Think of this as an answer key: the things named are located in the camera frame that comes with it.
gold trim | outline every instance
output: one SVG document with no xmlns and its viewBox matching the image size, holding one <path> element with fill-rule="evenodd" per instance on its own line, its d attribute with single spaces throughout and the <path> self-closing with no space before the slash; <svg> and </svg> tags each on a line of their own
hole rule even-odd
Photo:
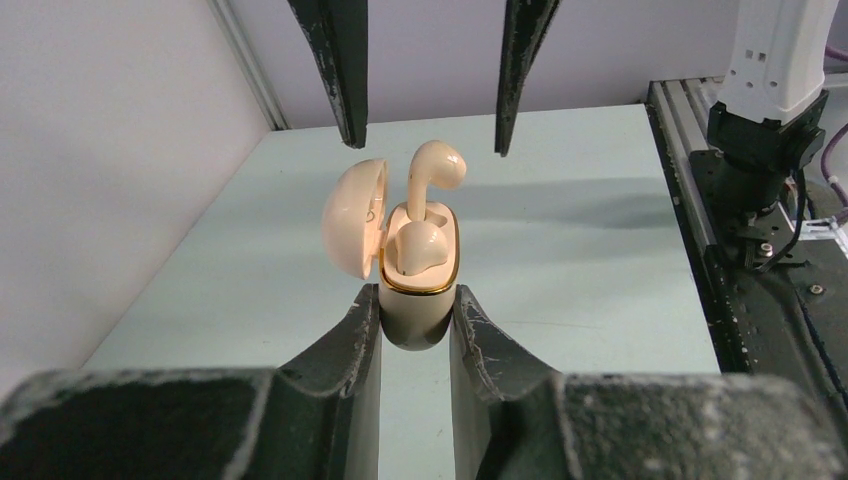
<svg viewBox="0 0 848 480">
<path fill-rule="evenodd" d="M 392 218 L 395 215 L 395 210 L 397 210 L 401 205 L 403 205 L 403 204 L 398 204 L 395 208 L 392 209 L 392 212 L 389 214 L 389 220 L 386 222 L 386 240 L 388 240 L 389 232 L 392 231 Z M 405 295 L 423 297 L 423 296 L 438 295 L 440 293 L 444 293 L 444 292 L 450 290 L 450 288 L 453 286 L 454 282 L 456 282 L 456 276 L 459 273 L 459 221 L 456 219 L 456 213 L 454 213 L 454 211 L 451 210 L 450 207 L 448 207 L 447 205 L 444 205 L 444 207 L 447 208 L 448 211 L 451 212 L 451 215 L 453 216 L 454 240 L 455 240 L 455 244 L 456 244 L 456 261 L 453 264 L 453 272 L 451 272 L 451 276 L 448 279 L 448 282 L 445 283 L 444 285 L 438 287 L 438 288 L 431 288 L 431 289 L 409 288 L 409 287 L 403 287 L 401 285 L 396 285 L 396 284 L 392 283 L 392 281 L 389 280 L 389 278 L 386 276 L 385 260 L 383 260 L 383 256 L 385 255 L 386 245 L 388 244 L 388 241 L 386 241 L 386 243 L 384 245 L 380 246 L 379 266 L 380 266 L 380 280 L 383 281 L 383 284 L 386 285 L 386 287 L 388 287 L 389 290 L 392 290 L 392 291 L 395 291 L 395 292 L 398 292 L 398 293 L 403 293 Z"/>
</svg>

earbud stem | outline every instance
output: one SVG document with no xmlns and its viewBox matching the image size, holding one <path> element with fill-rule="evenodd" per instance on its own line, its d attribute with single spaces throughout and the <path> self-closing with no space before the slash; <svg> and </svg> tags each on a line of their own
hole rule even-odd
<svg viewBox="0 0 848 480">
<path fill-rule="evenodd" d="M 406 214 L 413 222 L 424 221 L 427 212 L 427 184 L 410 175 Z"/>
</svg>

earbud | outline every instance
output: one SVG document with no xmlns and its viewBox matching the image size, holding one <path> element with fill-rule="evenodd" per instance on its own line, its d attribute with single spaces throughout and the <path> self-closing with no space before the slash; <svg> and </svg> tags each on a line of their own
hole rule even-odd
<svg viewBox="0 0 848 480">
<path fill-rule="evenodd" d="M 442 230 L 430 222 L 409 222 L 400 227 L 395 237 L 398 252 L 397 269 L 412 276 L 448 261 L 448 241 Z"/>
<path fill-rule="evenodd" d="M 424 220 L 427 186 L 453 190 L 465 178 L 465 160 L 450 145 L 431 140 L 418 147 L 409 166 L 407 215 L 413 222 Z"/>
</svg>

cable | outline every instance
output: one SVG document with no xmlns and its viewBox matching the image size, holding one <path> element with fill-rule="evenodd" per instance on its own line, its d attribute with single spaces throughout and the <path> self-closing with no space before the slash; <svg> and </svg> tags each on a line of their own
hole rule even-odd
<svg viewBox="0 0 848 480">
<path fill-rule="evenodd" d="M 839 179 L 834 176 L 830 171 L 830 165 L 828 162 L 830 161 L 830 154 L 833 153 L 833 150 L 836 148 L 836 145 L 842 140 L 842 137 L 848 133 L 848 123 L 842 126 L 836 135 L 830 139 L 827 146 L 824 147 L 824 152 L 822 152 L 822 160 L 821 160 L 821 170 L 822 176 L 824 176 L 825 181 L 827 181 L 830 188 L 836 192 L 836 196 L 839 197 L 839 202 L 842 203 L 844 208 L 848 208 L 848 194 L 845 193 L 845 190 L 839 185 Z"/>
<path fill-rule="evenodd" d="M 837 213 L 832 217 L 834 221 L 836 221 L 836 225 L 843 226 L 848 223 L 848 208 L 843 209 L 841 212 Z"/>
<path fill-rule="evenodd" d="M 848 62 L 848 52 L 845 50 L 840 50 L 836 47 L 827 46 L 824 49 L 824 55 L 826 57 L 830 57 L 834 60 L 839 60 L 842 62 Z"/>
<path fill-rule="evenodd" d="M 833 383 L 834 388 L 836 388 L 836 391 L 842 397 L 842 403 L 848 407 L 848 390 L 845 389 L 842 379 L 839 378 L 839 372 L 836 370 L 836 367 L 833 365 L 833 360 L 824 348 L 824 341 L 822 341 L 818 329 L 816 329 L 815 324 L 813 324 L 813 319 L 810 315 L 810 310 L 807 308 L 807 303 L 804 302 L 804 299 L 801 297 L 801 293 L 797 288 L 795 289 L 795 298 L 798 299 L 798 306 L 801 307 L 801 314 L 804 316 L 804 324 L 807 326 L 807 332 L 810 334 L 810 339 L 813 341 L 813 346 L 816 347 L 816 352 L 818 352 L 819 358 L 824 364 L 825 370 L 827 370 L 830 382 Z"/>
<path fill-rule="evenodd" d="M 792 239 L 785 247 L 754 269 L 757 273 L 766 273 L 771 270 L 771 267 L 783 260 L 783 257 L 795 248 L 801 238 L 801 229 L 804 226 L 803 212 L 807 211 L 807 178 L 804 176 L 803 168 L 796 170 L 792 177 L 795 179 L 795 185 L 798 188 L 798 212 L 800 213 L 800 215 L 795 216 L 795 231 L 792 233 Z"/>
<path fill-rule="evenodd" d="M 818 212 L 816 212 L 816 204 L 809 196 L 807 196 L 807 210 L 809 210 L 810 213 L 810 220 L 815 220 L 819 218 Z"/>
<path fill-rule="evenodd" d="M 794 219 L 795 215 L 798 214 L 798 192 L 795 189 L 795 182 L 787 178 L 786 182 L 783 183 L 783 189 L 786 191 L 786 198 L 781 200 L 786 205 L 789 217 Z"/>
</svg>

white wall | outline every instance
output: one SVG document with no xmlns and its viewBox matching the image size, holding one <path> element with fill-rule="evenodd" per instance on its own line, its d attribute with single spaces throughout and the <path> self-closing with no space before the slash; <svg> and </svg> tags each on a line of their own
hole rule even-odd
<svg viewBox="0 0 848 480">
<path fill-rule="evenodd" d="M 231 2 L 289 122 L 334 125 L 288 2 Z M 494 113 L 505 0 L 368 5 L 371 122 Z M 632 103 L 651 80 L 723 75 L 737 10 L 738 0 L 563 1 L 521 110 Z M 832 39 L 848 48 L 848 0 L 840 13 Z"/>
<path fill-rule="evenodd" d="M 267 129 L 205 2 L 3 2 L 0 394 L 80 366 Z"/>
</svg>

